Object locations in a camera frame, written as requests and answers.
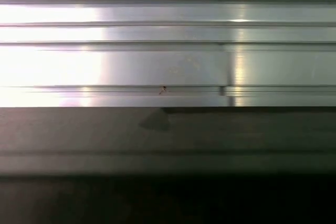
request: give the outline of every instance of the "dark floor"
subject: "dark floor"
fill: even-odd
[[[320,222],[333,213],[335,182],[331,175],[2,179],[0,222]]]

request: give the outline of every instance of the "metal channel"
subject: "metal channel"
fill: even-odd
[[[336,105],[336,0],[0,0],[0,13],[0,106]]]

